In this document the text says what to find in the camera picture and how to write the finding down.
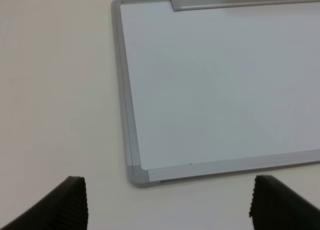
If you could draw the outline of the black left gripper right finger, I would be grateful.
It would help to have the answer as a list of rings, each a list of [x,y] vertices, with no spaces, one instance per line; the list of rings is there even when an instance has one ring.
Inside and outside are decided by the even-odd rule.
[[[320,209],[272,175],[255,177],[249,217],[255,230],[320,228]]]

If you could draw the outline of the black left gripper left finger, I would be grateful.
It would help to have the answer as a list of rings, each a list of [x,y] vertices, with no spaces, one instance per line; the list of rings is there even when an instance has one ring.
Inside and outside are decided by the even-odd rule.
[[[3,226],[3,230],[86,230],[86,181],[69,176],[35,205]]]

